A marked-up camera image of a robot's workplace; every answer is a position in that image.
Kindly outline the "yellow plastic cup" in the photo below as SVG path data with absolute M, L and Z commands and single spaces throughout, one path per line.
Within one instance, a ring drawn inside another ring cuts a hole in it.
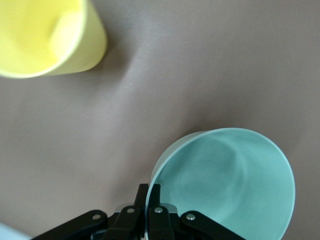
M 26 79 L 84 72 L 108 37 L 92 0 L 0 0 L 0 76 Z

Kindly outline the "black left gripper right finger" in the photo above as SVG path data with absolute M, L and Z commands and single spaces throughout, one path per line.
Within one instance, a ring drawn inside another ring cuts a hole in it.
M 198 211 L 178 215 L 174 205 L 161 203 L 159 184 L 151 188 L 146 209 L 148 240 L 245 240 Z

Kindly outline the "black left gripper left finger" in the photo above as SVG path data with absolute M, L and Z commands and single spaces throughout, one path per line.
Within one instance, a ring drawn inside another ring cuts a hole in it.
M 91 210 L 31 240 L 140 240 L 145 233 L 145 201 L 148 185 L 140 184 L 133 203 L 112 214 Z

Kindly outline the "translucent plastic bin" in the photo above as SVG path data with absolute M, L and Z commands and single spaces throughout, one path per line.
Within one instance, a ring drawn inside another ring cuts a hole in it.
M 31 240 L 31 237 L 0 222 L 0 240 Z

